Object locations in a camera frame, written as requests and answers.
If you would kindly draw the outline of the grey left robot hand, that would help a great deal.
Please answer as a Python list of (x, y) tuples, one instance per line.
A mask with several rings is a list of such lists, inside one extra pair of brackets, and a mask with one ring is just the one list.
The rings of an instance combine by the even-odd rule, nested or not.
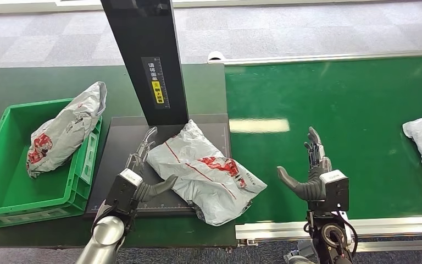
[(136, 152), (129, 154), (125, 169), (120, 173), (122, 177), (136, 188), (132, 197), (134, 201), (147, 202), (161, 193), (172, 189), (178, 179), (177, 175), (171, 175), (166, 181), (150, 185), (145, 183), (141, 177), (148, 153), (151, 150), (152, 145), (155, 144), (155, 141), (152, 139), (157, 132), (158, 128), (156, 126), (147, 130)]

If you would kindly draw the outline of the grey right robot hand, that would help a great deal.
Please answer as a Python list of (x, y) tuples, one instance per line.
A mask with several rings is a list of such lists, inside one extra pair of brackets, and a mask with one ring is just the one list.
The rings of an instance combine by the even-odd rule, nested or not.
[(318, 132), (310, 126), (307, 134), (308, 142), (304, 146), (308, 151), (308, 180), (304, 183), (291, 177), (286, 169), (277, 166), (279, 179), (300, 199), (304, 201), (321, 201), (326, 195), (322, 191), (320, 176), (332, 171), (331, 160), (325, 154), (324, 146)]

